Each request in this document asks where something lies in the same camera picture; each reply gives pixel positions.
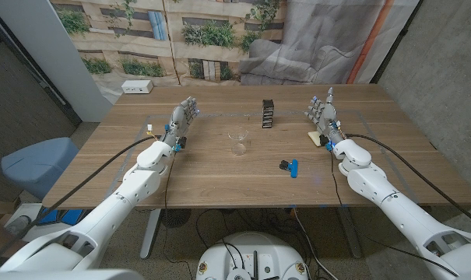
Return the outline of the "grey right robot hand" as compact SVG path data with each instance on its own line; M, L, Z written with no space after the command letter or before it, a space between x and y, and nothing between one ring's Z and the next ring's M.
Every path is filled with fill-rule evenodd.
M333 147L346 139L341 132L340 121L336 118L336 109L332 104L334 89L328 90L325 102L314 96L311 105L304 112L304 115L316 126L316 131L309 132L308 136L317 147L326 147L332 150Z

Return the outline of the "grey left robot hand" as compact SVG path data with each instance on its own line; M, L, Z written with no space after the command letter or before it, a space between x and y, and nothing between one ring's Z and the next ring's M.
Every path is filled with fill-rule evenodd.
M178 147L184 148L188 128L198 115L199 109L196 98L190 96L183 100L174 108L169 125L160 140L168 144L175 152L178 151Z

